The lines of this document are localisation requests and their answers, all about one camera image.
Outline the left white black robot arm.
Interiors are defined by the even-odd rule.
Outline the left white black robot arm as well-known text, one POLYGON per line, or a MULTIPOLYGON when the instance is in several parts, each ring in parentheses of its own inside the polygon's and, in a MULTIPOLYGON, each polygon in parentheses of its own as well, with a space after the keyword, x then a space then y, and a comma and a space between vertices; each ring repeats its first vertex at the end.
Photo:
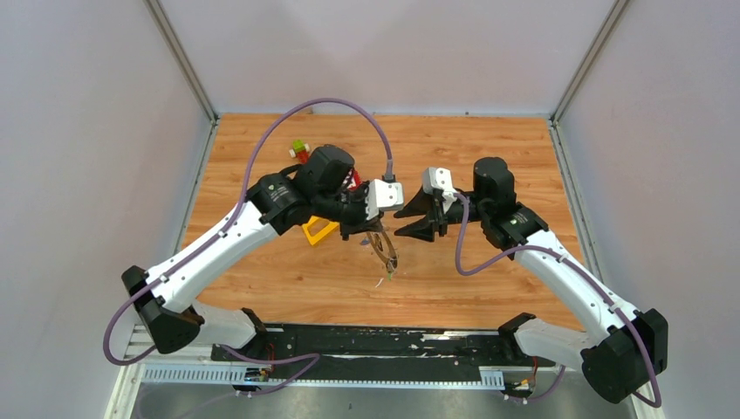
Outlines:
POLYGON ((216 225, 169 259, 122 280, 154 350, 171 354, 194 343, 232 347, 247 361, 267 349, 261 321, 250 309, 229 311, 198 301, 200 293, 249 253, 318 216, 341 234, 378 231, 384 212, 402 202, 397 184, 380 179, 350 189, 354 159, 333 145, 307 162, 264 175, 216 225))

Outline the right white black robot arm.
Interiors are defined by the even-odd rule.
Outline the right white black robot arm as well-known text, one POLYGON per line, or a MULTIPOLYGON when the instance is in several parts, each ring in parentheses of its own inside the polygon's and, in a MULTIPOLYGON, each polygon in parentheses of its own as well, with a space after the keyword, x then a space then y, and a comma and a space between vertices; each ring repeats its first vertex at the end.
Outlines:
POLYGON ((473 167, 469 191, 454 186, 445 168, 428 168, 421 187, 398 212, 408 224, 400 237, 432 242, 452 224, 466 231, 478 223, 498 259, 511 259, 539 278, 576 316, 581 328, 549 324, 520 313, 498 328, 498 352, 510 364, 526 358, 578 369, 604 400, 618 403, 652 394, 644 402, 662 405, 657 377, 668 363, 668 322, 642 311, 601 283, 559 241, 548 224, 517 199, 515 177, 505 160, 484 157, 473 167))

